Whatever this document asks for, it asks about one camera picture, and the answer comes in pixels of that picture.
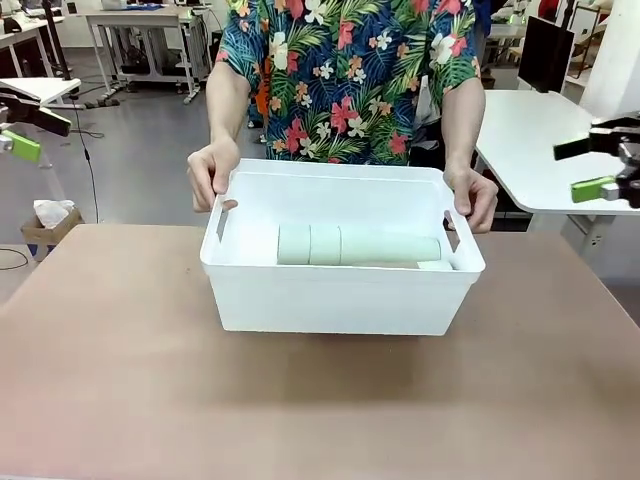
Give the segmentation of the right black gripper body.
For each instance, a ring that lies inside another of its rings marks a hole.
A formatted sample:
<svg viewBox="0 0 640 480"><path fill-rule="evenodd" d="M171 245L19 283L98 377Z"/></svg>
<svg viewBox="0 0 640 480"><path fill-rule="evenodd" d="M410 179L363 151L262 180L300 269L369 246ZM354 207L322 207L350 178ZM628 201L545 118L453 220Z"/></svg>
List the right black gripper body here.
<svg viewBox="0 0 640 480"><path fill-rule="evenodd" d="M639 144L621 142L618 155L624 164L624 168L617 174L618 196L623 200L638 200L640 194Z"/></svg>

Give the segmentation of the person's left hand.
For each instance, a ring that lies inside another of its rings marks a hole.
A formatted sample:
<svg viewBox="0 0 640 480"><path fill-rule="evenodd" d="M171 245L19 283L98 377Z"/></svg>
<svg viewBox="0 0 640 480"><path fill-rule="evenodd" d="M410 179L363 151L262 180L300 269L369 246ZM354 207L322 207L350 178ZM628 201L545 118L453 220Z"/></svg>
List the person's left hand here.
<svg viewBox="0 0 640 480"><path fill-rule="evenodd" d="M444 180L454 194L456 211L467 219L473 233L490 231L498 203L497 185L469 165L447 163Z"/></svg>

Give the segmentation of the person's right hand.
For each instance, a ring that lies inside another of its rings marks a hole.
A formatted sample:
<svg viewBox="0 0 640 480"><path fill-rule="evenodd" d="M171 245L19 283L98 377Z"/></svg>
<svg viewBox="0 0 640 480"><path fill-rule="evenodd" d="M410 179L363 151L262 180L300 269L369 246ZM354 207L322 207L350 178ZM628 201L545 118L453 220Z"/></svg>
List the person's right hand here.
<svg viewBox="0 0 640 480"><path fill-rule="evenodd" d="M187 158L187 175L196 212L209 212L216 197L227 193L231 174L239 162L238 146L228 135L212 140Z"/></svg>

